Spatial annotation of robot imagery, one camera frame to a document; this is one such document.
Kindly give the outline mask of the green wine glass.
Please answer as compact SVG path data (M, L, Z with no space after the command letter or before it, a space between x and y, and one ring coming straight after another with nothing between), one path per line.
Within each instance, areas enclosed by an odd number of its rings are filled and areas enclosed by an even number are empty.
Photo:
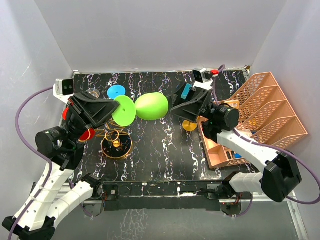
M136 117L144 121L162 119L169 111L169 101L160 92L143 94L135 102L125 95L117 96L114 101L119 106L112 113L112 118L122 127L131 125Z

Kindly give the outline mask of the teal wine glass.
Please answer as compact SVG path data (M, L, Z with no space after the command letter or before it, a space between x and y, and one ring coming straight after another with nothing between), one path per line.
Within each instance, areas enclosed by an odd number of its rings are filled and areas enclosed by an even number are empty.
M190 101L193 98L195 91L196 90L193 88L193 86L191 84L187 83L185 85L180 97L183 100Z

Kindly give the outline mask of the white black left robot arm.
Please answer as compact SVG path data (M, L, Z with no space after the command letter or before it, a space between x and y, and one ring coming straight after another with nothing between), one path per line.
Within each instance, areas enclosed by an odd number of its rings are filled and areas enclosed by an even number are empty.
M75 93L66 101L65 125L38 132L36 147L32 147L20 129L20 115L38 95L38 92L31 95L18 108L15 128L25 146L45 160L46 165L24 205L3 220L9 239L17 235L20 240L50 240L58 225L75 208L89 198L97 200L103 195L101 181L87 174L64 196L56 198L83 158L83 136L104 125L122 107L117 100L99 99L88 92Z

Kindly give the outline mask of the yellow wine glass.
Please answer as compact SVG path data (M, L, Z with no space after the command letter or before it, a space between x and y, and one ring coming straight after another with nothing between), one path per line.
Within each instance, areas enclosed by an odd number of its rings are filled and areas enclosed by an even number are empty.
M182 123L182 127L187 132L193 132L197 128L197 124L188 120L184 120Z

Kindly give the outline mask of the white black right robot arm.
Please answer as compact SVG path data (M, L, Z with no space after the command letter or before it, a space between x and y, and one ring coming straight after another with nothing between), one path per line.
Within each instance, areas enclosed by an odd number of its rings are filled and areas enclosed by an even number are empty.
M258 169L257 173L230 174L222 182L226 197L233 199L244 192L259 193L281 203L301 183L302 177L291 152L264 146L238 132L239 110L229 104L212 102L210 90L193 87L183 98L184 88L180 86L167 97L169 112L192 123L198 117L206 118L201 123L206 138L240 154Z

